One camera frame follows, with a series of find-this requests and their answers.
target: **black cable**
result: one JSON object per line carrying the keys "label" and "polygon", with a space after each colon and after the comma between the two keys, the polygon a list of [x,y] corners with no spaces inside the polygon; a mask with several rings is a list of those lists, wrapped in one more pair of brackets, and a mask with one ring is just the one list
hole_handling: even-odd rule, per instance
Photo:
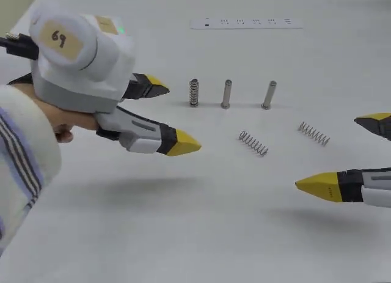
{"label": "black cable", "polygon": [[0,46],[5,48],[7,54],[37,60],[39,48],[30,36],[19,34],[12,38],[0,37]]}

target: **handwritten number label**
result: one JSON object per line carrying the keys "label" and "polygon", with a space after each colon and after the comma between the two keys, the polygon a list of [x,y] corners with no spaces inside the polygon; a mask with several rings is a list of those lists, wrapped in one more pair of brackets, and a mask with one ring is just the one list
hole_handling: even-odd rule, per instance
{"label": "handwritten number label", "polygon": [[69,61],[77,60],[84,44],[72,31],[63,24],[49,20],[43,25],[39,34],[39,42],[52,49]]}
{"label": "handwritten number label", "polygon": [[[54,41],[59,40],[59,33],[60,33],[60,31],[53,32],[53,34],[51,35],[51,39]],[[67,40],[67,37],[64,36],[63,34],[60,34],[60,41],[61,41],[60,48],[64,47],[66,40]]]}

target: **gray gripper part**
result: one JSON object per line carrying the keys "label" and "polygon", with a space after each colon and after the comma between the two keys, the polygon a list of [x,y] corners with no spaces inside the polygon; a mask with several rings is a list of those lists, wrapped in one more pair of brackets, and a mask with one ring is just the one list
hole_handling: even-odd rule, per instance
{"label": "gray gripper part", "polygon": [[118,101],[94,97],[92,95],[77,94],[57,86],[43,78],[38,69],[38,63],[31,64],[31,75],[34,82],[35,94],[45,103],[49,103],[60,109],[84,113],[110,113],[118,104]]}
{"label": "gray gripper part", "polygon": [[110,114],[97,113],[95,119],[102,129],[119,132],[119,143],[129,152],[155,153],[161,145],[158,124],[121,108],[117,107]]}

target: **beige label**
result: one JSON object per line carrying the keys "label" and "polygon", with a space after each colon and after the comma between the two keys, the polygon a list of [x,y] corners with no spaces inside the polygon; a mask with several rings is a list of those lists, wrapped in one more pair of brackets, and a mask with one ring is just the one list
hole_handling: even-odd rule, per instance
{"label": "beige label", "polygon": [[39,40],[48,48],[71,61],[76,60],[83,49],[83,43],[74,34],[67,31],[61,24],[51,20],[45,23]]}
{"label": "beige label", "polygon": [[117,28],[110,18],[95,16],[98,21],[99,28],[101,31],[106,32],[108,34],[118,34]]}

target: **yellow fingertip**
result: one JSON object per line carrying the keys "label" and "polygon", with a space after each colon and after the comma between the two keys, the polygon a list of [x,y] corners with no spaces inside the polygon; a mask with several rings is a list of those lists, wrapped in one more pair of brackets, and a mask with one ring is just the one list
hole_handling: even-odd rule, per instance
{"label": "yellow fingertip", "polygon": [[152,75],[149,75],[149,74],[146,74],[146,77],[148,78],[148,80],[151,82],[151,84],[155,85],[155,86],[163,86],[164,88],[166,89],[169,89],[167,86],[165,86],[159,79],[157,79],[156,77],[152,76]]}
{"label": "yellow fingertip", "polygon": [[179,156],[185,153],[196,152],[201,149],[201,144],[186,132],[176,129],[177,143],[170,149],[167,156]]}
{"label": "yellow fingertip", "polygon": [[358,119],[359,118],[369,118],[369,119],[374,119],[374,120],[383,120],[385,118],[388,118],[391,116],[391,113],[377,113],[377,114],[369,114],[369,115],[365,115],[365,116],[360,116],[360,117],[357,117]]}
{"label": "yellow fingertip", "polygon": [[336,172],[314,175],[296,182],[296,187],[305,193],[331,202],[343,202]]}

